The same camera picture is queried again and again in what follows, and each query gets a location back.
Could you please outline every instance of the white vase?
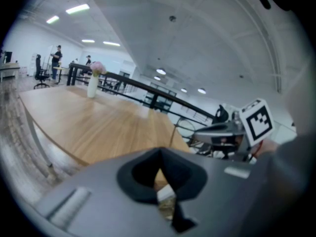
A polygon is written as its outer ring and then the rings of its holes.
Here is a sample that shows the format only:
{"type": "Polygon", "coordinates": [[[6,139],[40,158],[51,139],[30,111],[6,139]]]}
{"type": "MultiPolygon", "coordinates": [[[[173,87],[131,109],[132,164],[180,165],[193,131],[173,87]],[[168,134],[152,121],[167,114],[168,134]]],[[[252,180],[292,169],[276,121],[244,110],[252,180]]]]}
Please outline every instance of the white vase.
{"type": "Polygon", "coordinates": [[[97,92],[98,83],[99,83],[99,77],[98,76],[95,77],[94,75],[91,75],[89,85],[88,85],[88,91],[87,91],[88,97],[94,98],[95,93],[97,92]]]}

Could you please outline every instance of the conference table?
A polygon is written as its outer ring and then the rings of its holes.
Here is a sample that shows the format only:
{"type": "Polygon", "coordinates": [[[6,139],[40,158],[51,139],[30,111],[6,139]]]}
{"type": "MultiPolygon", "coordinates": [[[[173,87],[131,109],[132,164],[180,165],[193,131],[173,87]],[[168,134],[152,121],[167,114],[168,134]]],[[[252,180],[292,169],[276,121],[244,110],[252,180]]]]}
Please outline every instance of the conference table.
{"type": "MultiPolygon", "coordinates": [[[[48,166],[52,163],[33,123],[83,165],[154,147],[190,152],[168,115],[99,90],[88,98],[86,89],[76,85],[20,93],[32,136],[48,166]]],[[[161,171],[156,180],[165,182],[161,171]]]]}

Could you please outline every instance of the office chair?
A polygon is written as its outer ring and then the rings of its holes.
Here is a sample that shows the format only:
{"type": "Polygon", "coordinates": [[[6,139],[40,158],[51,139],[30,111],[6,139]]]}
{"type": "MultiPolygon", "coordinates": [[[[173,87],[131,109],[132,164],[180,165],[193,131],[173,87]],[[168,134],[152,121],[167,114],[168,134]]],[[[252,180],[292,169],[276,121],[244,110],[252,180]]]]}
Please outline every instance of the office chair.
{"type": "Polygon", "coordinates": [[[35,73],[35,80],[39,80],[40,83],[36,84],[34,86],[34,89],[35,87],[37,86],[45,86],[46,87],[49,87],[48,84],[44,83],[43,81],[45,80],[48,80],[49,78],[49,75],[46,74],[46,69],[41,69],[41,66],[40,66],[40,55],[38,54],[37,57],[36,57],[36,73],[35,73]]]}

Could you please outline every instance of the cable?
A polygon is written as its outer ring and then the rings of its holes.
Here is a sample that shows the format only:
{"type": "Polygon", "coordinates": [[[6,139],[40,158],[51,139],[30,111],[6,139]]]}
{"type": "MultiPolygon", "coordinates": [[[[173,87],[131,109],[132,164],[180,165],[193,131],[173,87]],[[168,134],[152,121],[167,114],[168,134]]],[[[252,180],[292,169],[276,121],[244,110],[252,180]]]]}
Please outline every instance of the cable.
{"type": "Polygon", "coordinates": [[[169,147],[171,148],[172,145],[172,141],[173,141],[173,137],[174,137],[174,133],[176,131],[177,125],[179,124],[180,120],[182,120],[183,118],[180,117],[177,121],[177,123],[174,125],[173,131],[172,131],[172,135],[171,135],[171,139],[170,139],[170,143],[169,143],[169,147]]]}
{"type": "Polygon", "coordinates": [[[262,144],[263,144],[263,140],[262,141],[260,141],[260,143],[259,143],[259,147],[257,148],[257,150],[256,150],[256,152],[255,153],[253,153],[252,155],[251,155],[251,157],[250,157],[250,159],[249,159],[249,161],[251,161],[252,160],[252,158],[257,158],[256,157],[256,154],[259,152],[259,150],[261,149],[261,147],[262,147],[262,144]]]}
{"type": "Polygon", "coordinates": [[[169,147],[171,147],[171,145],[172,145],[173,137],[174,137],[174,133],[175,133],[175,131],[176,131],[176,128],[178,127],[179,122],[182,121],[182,120],[185,120],[186,122],[188,122],[188,123],[193,127],[193,134],[194,134],[194,132],[195,132],[195,127],[194,127],[194,125],[193,125],[191,122],[189,122],[188,120],[186,120],[185,118],[180,117],[180,118],[178,119],[177,123],[174,125],[173,131],[172,131],[172,135],[171,135],[171,139],[170,139],[170,143],[169,143],[169,147]]]}

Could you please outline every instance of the ceiling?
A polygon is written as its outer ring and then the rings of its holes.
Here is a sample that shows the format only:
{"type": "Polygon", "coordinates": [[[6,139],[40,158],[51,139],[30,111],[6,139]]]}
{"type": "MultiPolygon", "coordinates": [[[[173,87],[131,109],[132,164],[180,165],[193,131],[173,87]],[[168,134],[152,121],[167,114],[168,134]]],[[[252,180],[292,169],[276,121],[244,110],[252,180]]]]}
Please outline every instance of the ceiling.
{"type": "Polygon", "coordinates": [[[94,1],[142,73],[163,67],[161,81],[179,89],[238,81],[283,93],[312,55],[295,15],[273,1],[271,10],[259,0],[94,1]]]}
{"type": "Polygon", "coordinates": [[[20,18],[59,32],[82,46],[104,47],[103,41],[120,43],[113,28],[93,0],[30,0],[21,11],[20,18]],[[71,15],[66,13],[67,9],[85,3],[89,4],[89,10],[71,15]],[[47,24],[46,21],[54,15],[57,15],[59,20],[47,24]],[[96,42],[81,42],[84,39],[96,42]]]}

